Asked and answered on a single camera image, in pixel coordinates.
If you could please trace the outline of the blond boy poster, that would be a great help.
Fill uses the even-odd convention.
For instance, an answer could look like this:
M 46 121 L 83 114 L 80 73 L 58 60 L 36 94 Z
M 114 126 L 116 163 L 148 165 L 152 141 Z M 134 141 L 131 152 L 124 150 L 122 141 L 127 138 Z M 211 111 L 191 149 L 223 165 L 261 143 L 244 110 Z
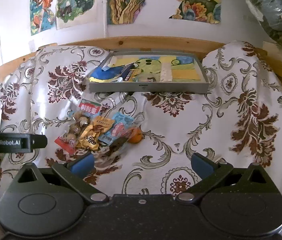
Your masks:
M 96 0 L 57 0 L 56 26 L 58 30 L 95 22 L 96 18 Z

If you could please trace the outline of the white wall pipe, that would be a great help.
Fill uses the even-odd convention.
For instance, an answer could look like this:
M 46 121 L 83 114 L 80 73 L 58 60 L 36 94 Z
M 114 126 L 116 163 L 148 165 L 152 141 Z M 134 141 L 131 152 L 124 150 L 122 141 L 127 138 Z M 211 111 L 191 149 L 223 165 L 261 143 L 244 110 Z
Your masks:
M 107 1 L 108 0 L 102 0 L 102 19 L 103 19 L 103 37 L 108 37 L 108 30 L 107 30 Z

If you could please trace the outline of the anime girl poster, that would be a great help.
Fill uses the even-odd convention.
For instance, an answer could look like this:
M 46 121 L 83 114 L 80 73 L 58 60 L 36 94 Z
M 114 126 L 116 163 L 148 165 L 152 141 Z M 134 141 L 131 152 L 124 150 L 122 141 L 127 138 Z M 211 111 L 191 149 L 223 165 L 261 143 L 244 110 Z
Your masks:
M 32 36 L 56 26 L 56 2 L 57 0 L 30 0 Z

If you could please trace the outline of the dark blue milk powder sachet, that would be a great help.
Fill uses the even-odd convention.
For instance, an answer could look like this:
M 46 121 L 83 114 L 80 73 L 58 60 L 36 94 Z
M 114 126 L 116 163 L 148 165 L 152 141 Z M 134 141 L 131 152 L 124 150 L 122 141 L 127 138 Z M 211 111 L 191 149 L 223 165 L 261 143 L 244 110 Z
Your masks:
M 116 67 L 108 67 L 107 69 L 102 68 L 100 77 L 102 80 L 115 79 L 118 77 L 125 78 L 127 74 L 135 68 L 136 68 L 135 63 L 116 66 Z

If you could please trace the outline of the floral satin bed cover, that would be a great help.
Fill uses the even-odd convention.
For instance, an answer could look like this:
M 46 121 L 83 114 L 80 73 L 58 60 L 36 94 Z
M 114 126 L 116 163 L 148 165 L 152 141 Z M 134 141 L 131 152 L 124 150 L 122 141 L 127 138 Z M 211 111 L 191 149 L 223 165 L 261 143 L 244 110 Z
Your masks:
M 114 159 L 95 154 L 95 168 L 85 182 L 113 195 L 171 194 L 198 183 L 194 153 L 235 167 L 260 164 L 282 194 L 282 85 L 246 42 L 231 42 L 203 59 L 208 93 L 89 93 L 87 77 L 107 52 L 94 47 L 45 48 L 22 63 L 0 84 L 0 132 L 36 133 L 48 146 L 30 154 L 0 156 L 0 197 L 19 169 L 67 163 L 73 155 L 55 143 L 70 124 L 70 103 L 87 99 L 100 114 L 134 118 L 143 133 Z

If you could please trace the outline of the orange yellow snack packet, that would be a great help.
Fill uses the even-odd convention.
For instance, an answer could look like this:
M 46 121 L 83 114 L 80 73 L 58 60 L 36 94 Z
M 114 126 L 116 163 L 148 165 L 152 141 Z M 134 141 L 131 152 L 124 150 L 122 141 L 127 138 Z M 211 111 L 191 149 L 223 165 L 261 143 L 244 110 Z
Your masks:
M 93 118 L 91 123 L 78 137 L 76 147 L 80 149 L 96 151 L 99 147 L 99 136 L 109 131 L 114 122 L 115 121 L 113 119 L 105 118 L 103 116 L 97 116 Z

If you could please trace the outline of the dark dried fruit packet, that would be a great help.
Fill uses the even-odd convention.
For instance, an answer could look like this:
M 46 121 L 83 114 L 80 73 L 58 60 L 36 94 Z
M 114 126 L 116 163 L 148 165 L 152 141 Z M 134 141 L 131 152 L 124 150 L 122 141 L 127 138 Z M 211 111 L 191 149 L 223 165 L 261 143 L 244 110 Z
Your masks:
M 101 157 L 114 159 L 115 157 L 121 155 L 123 153 L 125 144 L 135 135 L 136 130 L 136 127 L 132 127 L 122 133 L 120 137 L 115 139 L 109 146 L 105 148 L 103 152 L 101 152 Z

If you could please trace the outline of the grey tray with drawing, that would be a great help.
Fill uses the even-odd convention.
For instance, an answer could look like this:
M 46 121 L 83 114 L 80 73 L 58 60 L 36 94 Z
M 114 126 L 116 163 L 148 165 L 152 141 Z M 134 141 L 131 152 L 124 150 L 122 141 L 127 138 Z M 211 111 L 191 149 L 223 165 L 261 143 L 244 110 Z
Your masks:
M 170 62 L 172 81 L 160 82 L 161 66 Z M 101 69 L 135 63 L 125 78 L 102 80 Z M 208 92 L 208 79 L 202 64 L 194 54 L 180 51 L 111 51 L 89 75 L 89 90 L 105 92 Z

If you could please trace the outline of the light blue candy packet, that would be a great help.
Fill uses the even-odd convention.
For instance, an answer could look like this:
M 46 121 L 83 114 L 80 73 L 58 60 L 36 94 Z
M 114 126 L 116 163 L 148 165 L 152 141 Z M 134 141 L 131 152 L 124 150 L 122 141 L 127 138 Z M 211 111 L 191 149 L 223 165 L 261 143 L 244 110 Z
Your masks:
M 98 140 L 106 145 L 112 144 L 118 137 L 121 137 L 125 130 L 134 122 L 131 116 L 124 115 L 120 112 L 117 112 L 112 119 L 114 120 L 113 126 L 106 133 L 98 137 Z

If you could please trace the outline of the quail egg snack pack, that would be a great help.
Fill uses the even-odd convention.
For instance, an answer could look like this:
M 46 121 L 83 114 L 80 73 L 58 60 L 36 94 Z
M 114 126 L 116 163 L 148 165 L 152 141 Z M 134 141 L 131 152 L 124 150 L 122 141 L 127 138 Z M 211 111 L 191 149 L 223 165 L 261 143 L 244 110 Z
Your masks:
M 73 155 L 76 152 L 76 144 L 80 135 L 93 118 L 98 115 L 100 108 L 99 103 L 87 99 L 70 103 L 70 109 L 67 112 L 70 124 L 65 132 L 55 139 L 55 143 L 70 155 Z

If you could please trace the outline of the rice cracker stick pack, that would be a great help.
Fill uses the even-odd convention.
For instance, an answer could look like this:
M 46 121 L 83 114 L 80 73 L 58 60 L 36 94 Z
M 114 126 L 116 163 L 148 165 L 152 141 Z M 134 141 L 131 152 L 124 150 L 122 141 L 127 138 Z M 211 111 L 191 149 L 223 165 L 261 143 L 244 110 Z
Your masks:
M 160 82 L 172 81 L 172 69 L 170 62 L 163 62 L 161 66 Z

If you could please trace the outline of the orange mandarin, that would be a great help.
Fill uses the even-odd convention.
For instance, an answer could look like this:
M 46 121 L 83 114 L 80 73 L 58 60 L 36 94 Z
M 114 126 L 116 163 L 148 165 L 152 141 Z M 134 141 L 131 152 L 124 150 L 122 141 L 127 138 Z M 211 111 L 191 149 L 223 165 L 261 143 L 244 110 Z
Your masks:
M 132 128 L 128 132 L 128 142 L 131 144 L 138 144 L 143 139 L 142 130 L 138 127 Z

